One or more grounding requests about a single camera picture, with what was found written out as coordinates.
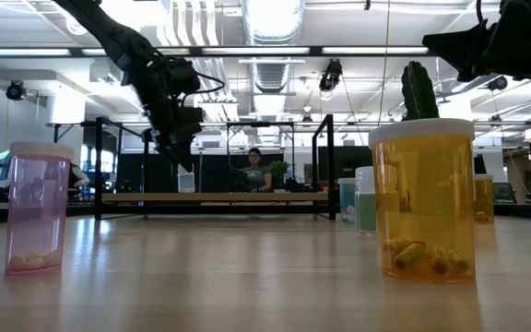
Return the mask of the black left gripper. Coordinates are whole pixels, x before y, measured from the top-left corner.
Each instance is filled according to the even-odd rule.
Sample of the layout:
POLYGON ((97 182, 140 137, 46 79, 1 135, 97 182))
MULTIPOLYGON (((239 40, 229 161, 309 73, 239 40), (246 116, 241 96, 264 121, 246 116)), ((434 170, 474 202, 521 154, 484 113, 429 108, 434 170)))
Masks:
POLYGON ((187 92, 185 59, 133 59, 124 70, 124 84, 132 86, 151 128, 147 138, 155 150, 192 170, 191 144, 202 131, 199 123, 186 124, 178 97, 187 92))

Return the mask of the clear medicine bottle white cap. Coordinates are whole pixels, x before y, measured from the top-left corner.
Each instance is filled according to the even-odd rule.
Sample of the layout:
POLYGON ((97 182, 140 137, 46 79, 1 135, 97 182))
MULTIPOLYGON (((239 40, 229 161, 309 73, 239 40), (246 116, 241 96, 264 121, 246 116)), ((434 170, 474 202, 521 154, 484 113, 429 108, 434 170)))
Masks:
POLYGON ((195 192, 195 174, 193 172, 179 172, 177 180, 179 193, 195 192))

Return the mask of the orange medicine bottle white cap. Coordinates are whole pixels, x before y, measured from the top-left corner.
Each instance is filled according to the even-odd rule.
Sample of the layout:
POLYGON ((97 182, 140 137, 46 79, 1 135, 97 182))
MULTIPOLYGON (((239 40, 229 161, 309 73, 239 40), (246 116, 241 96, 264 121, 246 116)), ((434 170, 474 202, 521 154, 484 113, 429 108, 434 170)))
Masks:
POLYGON ((384 274, 435 283, 474 280, 474 126, 421 119, 369 134, 384 274))
POLYGON ((474 176, 474 217, 478 223, 494 222, 493 176, 476 174, 474 176))

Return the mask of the pink medicine bottle white cap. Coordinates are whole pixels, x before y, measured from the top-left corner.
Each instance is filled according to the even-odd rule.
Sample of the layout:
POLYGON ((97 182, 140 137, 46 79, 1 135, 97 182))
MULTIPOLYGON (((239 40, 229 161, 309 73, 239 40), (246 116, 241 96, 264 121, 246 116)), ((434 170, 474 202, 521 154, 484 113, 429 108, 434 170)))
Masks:
POLYGON ((66 203, 74 149, 57 143, 13 142, 6 229, 7 275, 62 266, 66 203))

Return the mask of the teal medicine bottle white cap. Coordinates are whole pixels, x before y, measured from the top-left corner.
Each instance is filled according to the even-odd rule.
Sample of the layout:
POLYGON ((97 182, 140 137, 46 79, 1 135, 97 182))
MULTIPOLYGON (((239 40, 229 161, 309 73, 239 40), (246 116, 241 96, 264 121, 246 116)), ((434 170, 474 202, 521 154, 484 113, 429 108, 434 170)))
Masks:
POLYGON ((353 222, 355 218, 355 191, 356 183, 354 178, 340 178, 339 185, 339 205, 340 216, 344 222, 353 222))

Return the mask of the clear bottle with green label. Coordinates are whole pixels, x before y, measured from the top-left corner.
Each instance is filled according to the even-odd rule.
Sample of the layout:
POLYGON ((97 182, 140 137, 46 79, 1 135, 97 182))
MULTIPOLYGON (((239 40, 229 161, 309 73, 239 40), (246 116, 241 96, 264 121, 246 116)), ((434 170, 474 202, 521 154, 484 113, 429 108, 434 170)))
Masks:
POLYGON ((356 170, 356 228, 360 233, 377 230, 374 172, 372 166, 356 170))

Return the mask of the black partition panel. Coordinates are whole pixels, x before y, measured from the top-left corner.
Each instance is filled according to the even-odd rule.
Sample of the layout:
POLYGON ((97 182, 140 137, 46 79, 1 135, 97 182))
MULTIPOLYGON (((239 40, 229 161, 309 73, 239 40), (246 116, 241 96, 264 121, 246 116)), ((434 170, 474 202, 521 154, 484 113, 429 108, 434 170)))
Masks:
MULTIPOLYGON (((171 160, 160 154, 147 156, 144 168, 143 154, 124 154, 118 158, 117 191, 149 193, 176 193, 178 169, 171 160)), ((249 181, 241 171, 229 164, 226 155, 192 156, 195 190, 201 193, 251 192, 249 181)))

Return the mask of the tall green cactus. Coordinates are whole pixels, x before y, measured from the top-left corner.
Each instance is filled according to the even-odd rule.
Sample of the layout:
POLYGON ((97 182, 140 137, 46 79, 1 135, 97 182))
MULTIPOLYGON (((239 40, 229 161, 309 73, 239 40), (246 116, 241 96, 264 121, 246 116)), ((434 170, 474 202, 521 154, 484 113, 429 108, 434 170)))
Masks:
POLYGON ((401 76, 406 113, 403 121, 439 118, 439 108, 431 78, 425 66, 410 61, 401 76))

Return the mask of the person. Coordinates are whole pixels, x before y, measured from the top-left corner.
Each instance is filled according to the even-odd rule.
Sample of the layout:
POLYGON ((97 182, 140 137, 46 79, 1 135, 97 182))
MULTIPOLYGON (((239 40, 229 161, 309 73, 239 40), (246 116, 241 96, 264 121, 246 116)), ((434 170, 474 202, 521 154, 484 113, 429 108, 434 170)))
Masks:
POLYGON ((242 172, 249 182, 250 190, 261 193, 271 192, 273 189, 272 174, 266 166, 261 164, 262 153, 260 149, 251 148, 248 159, 250 165, 242 168, 242 172))
POLYGON ((70 163, 68 185, 70 188, 82 188, 89 185, 90 179, 75 163, 70 163))

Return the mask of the small green leafy plant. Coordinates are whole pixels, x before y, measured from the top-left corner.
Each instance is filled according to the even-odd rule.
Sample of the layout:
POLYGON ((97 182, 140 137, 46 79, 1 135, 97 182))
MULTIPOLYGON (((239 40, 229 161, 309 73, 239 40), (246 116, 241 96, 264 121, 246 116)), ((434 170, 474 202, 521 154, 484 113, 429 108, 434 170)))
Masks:
POLYGON ((281 189, 285 182, 285 175, 289 165, 283 160, 275 160, 268 164, 268 169, 272 177, 272 188, 281 189))

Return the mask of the small dark laptop screen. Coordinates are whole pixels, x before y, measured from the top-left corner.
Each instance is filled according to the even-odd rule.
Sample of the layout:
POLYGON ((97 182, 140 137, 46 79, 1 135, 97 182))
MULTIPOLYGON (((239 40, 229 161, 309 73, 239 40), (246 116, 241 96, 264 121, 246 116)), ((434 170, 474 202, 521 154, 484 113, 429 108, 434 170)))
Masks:
POLYGON ((493 195, 495 204, 517 204, 515 191, 509 183, 494 183, 493 195))

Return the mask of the black frame wooden board shelf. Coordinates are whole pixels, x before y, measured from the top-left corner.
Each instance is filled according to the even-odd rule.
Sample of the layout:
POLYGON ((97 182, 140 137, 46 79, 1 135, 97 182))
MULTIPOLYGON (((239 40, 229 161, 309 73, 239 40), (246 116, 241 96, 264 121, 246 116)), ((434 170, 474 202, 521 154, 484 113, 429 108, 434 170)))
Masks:
POLYGON ((138 193, 104 193, 100 164, 96 164, 96 194, 93 215, 96 220, 105 214, 125 215, 290 215, 312 214, 333 220, 339 209, 338 194, 333 184, 326 192, 318 190, 318 176, 313 176, 313 190, 305 193, 150 193, 149 143, 150 131, 140 135, 143 140, 141 187, 138 193))

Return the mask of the black background rig frame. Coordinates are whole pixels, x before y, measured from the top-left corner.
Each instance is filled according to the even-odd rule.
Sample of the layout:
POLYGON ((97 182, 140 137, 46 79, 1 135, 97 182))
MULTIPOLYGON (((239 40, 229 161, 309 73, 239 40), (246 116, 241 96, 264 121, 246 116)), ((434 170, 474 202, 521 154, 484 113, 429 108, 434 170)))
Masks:
MULTIPOLYGON (((249 187, 249 182, 246 178, 246 176, 242 172, 242 168, 247 167, 250 165, 242 166, 241 168, 237 168, 235 164, 233 163, 233 160, 231 159, 230 154, 230 139, 232 137, 235 137, 238 133, 242 133, 243 130, 246 127, 251 127, 255 129, 255 132, 258 132, 259 129, 276 129, 277 133, 274 134, 263 134, 263 135, 257 135, 256 139, 258 140, 257 144, 253 144, 251 146, 248 146, 245 144, 244 146, 240 147, 243 151, 247 152, 247 158, 248 153, 251 148, 259 148, 261 153, 263 148, 272 147, 270 143, 263 143, 261 139, 266 138, 276 138, 278 141, 278 147, 277 149, 283 150, 284 147, 284 141, 286 138, 288 138, 291 142, 291 164, 289 167, 291 169, 294 169, 294 154, 295 154, 295 145, 294 145, 294 135, 295 135, 295 126, 291 122, 265 122, 265 121, 257 121, 257 122, 235 122, 235 123, 226 123, 226 134, 227 134, 227 140, 226 140, 226 150, 227 150, 227 159, 228 164, 230 166, 230 179, 229 179, 229 187, 230 190, 233 192, 249 192, 249 193, 261 193, 261 192, 252 192, 249 187)), ((264 165, 261 159, 261 164, 263 166, 266 166, 268 168, 268 164, 264 165)))

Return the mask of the silver ceiling duct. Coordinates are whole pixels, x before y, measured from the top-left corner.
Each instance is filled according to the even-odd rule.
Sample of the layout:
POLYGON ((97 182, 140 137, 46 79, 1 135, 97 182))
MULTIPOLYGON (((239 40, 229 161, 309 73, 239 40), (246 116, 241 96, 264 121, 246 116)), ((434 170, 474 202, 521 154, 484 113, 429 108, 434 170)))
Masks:
MULTIPOLYGON (((301 35, 305 0, 242 0, 245 43, 252 46, 289 46, 301 35)), ((278 93, 289 82, 287 64, 251 65, 254 87, 278 93)))

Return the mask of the black aluminium rig frame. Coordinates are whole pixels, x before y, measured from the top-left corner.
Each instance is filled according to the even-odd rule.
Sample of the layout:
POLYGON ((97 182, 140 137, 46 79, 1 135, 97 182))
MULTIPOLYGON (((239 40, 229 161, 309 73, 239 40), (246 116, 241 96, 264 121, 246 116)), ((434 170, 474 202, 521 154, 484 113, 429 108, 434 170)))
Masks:
MULTIPOLYGON (((433 57, 434 53, 416 45, 365 46, 158 46, 157 53, 185 58, 306 58, 306 57, 433 57)), ((107 54, 94 47, 0 47, 0 59, 23 58, 99 58, 107 54)), ((501 216, 531 219, 531 205, 499 204, 495 213, 501 216)))

